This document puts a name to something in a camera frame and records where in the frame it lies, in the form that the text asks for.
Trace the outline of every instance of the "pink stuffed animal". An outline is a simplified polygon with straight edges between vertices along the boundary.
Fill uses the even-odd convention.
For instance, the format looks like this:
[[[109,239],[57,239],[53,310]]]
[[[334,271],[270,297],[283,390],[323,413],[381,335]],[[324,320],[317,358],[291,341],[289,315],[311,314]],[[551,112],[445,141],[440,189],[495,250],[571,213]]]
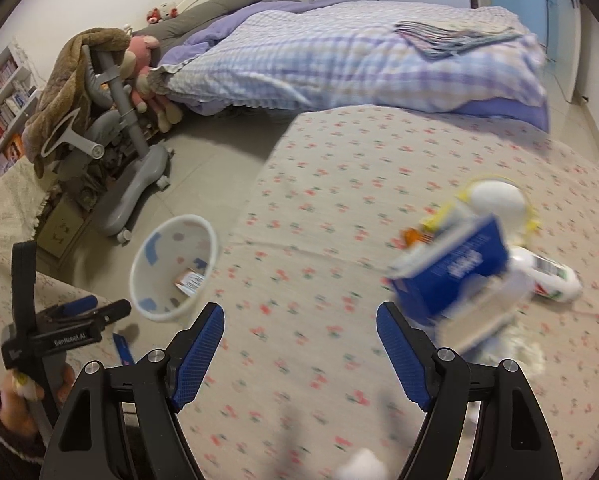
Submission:
[[[131,38],[131,44],[124,54],[120,72],[125,79],[131,77],[135,79],[131,91],[131,101],[137,111],[143,114],[150,107],[158,117],[158,129],[160,132],[166,133],[173,124],[182,120],[183,114],[176,104],[163,95],[155,94],[148,86],[150,51],[158,46],[160,46],[160,42],[153,36]]]

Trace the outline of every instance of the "human hand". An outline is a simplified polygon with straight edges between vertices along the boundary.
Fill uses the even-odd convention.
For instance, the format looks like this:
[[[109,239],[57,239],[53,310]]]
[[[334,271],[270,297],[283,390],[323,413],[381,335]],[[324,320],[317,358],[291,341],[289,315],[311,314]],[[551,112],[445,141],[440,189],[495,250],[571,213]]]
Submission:
[[[65,365],[62,370],[62,378],[64,384],[57,391],[57,398],[61,404],[67,399],[73,382],[75,382],[73,368]],[[44,398],[42,387],[17,370],[9,370],[2,381],[0,396],[2,400],[0,421],[4,427],[16,435],[30,439],[35,438],[39,430],[35,419],[28,410],[26,401],[42,400]]]

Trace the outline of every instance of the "brown blanket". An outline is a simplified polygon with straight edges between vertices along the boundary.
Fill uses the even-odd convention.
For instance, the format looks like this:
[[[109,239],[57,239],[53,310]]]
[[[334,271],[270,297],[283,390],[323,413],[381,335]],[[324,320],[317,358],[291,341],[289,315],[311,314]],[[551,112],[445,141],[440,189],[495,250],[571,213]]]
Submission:
[[[39,178],[44,174],[40,155],[42,146],[68,112],[80,108],[73,126],[78,134],[86,131],[91,99],[84,87],[86,57],[82,54],[82,45],[113,52],[119,63],[130,39],[119,28],[90,28],[71,38],[60,51],[35,114],[26,121],[22,134],[24,151],[28,160],[35,164],[35,173]]]

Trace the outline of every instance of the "white plastic bucket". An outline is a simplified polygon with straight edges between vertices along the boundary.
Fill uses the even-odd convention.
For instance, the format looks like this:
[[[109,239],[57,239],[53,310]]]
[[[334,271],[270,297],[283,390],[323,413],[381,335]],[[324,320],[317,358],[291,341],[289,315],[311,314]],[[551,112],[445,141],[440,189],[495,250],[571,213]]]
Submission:
[[[215,266],[218,242],[211,224],[201,216],[182,215],[161,224],[144,241],[131,267],[133,306],[151,321],[171,321],[190,311]],[[204,276],[194,296],[175,281],[187,269]]]

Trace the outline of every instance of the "folded cloth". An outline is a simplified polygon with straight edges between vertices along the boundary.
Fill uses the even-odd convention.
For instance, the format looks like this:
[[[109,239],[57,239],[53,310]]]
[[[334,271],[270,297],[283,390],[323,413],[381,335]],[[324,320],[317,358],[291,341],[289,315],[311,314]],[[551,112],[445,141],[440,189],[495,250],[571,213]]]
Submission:
[[[96,50],[112,52],[115,62],[119,64],[130,40],[131,38],[119,28],[90,28],[71,38],[62,47],[35,114],[26,121],[22,134],[24,152],[28,160],[34,163],[38,178],[44,174],[44,164],[40,155],[42,146],[67,113],[80,108],[73,128],[78,134],[86,131],[91,99],[84,87],[86,57],[82,53],[82,46],[88,45]]]
[[[476,24],[399,22],[395,31],[429,59],[443,59],[478,46],[516,40],[522,36],[513,27]]]

